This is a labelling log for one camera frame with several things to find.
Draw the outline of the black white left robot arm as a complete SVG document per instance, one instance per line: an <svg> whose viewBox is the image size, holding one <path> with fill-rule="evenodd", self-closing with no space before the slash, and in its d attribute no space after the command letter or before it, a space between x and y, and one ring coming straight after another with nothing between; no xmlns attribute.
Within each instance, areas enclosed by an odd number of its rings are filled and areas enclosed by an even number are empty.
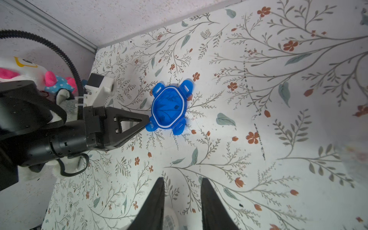
<svg viewBox="0 0 368 230"><path fill-rule="evenodd" d="M1 57L1 189L54 162L62 176L78 175L88 150L117 149L149 123L148 115L106 107L116 81L93 73L82 82L69 57L47 39L19 30L1 30L1 38L43 44L72 72L61 78L24 58Z"/></svg>

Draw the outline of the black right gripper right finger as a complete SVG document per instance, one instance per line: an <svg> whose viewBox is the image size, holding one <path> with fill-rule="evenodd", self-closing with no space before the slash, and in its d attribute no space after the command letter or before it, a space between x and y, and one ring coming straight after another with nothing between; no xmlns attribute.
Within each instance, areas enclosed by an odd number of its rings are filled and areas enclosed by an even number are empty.
<svg viewBox="0 0 368 230"><path fill-rule="evenodd" d="M207 178L202 179L201 182L201 204L203 230L239 229L227 213Z"/></svg>

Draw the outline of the clear plastic container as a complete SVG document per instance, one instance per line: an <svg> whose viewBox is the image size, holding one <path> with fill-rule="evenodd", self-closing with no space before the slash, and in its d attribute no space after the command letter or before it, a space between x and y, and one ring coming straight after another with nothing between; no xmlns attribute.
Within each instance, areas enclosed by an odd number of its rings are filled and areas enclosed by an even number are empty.
<svg viewBox="0 0 368 230"><path fill-rule="evenodd" d="M162 211L148 212L141 210L130 224L121 230L189 230L187 224L180 224L176 212L165 207Z"/></svg>
<svg viewBox="0 0 368 230"><path fill-rule="evenodd" d="M368 141L349 141L337 145L337 153L349 176L368 188Z"/></svg>

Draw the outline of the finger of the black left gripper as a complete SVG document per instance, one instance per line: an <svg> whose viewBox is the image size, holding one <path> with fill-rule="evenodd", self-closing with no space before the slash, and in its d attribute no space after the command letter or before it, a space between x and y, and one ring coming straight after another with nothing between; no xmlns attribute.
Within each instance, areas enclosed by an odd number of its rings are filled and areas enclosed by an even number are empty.
<svg viewBox="0 0 368 230"><path fill-rule="evenodd" d="M118 108L107 107L104 120L104 147L107 150L120 148L145 129L149 116Z"/></svg>

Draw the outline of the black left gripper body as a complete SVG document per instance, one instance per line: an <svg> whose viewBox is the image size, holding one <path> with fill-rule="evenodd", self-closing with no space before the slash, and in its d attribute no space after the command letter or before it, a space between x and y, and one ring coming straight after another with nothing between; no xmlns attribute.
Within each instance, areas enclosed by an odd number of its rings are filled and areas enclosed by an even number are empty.
<svg viewBox="0 0 368 230"><path fill-rule="evenodd" d="M17 137L17 165L28 167L104 147L106 107L84 108L84 120L67 122L59 133L39 130Z"/></svg>

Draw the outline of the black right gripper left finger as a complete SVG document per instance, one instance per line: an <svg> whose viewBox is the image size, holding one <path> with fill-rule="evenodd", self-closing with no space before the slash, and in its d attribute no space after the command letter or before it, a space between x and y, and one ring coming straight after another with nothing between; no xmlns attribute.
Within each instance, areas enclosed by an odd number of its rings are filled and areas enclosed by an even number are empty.
<svg viewBox="0 0 368 230"><path fill-rule="evenodd" d="M164 179L155 182L138 215L128 230L162 230L164 216L165 188Z"/></svg>

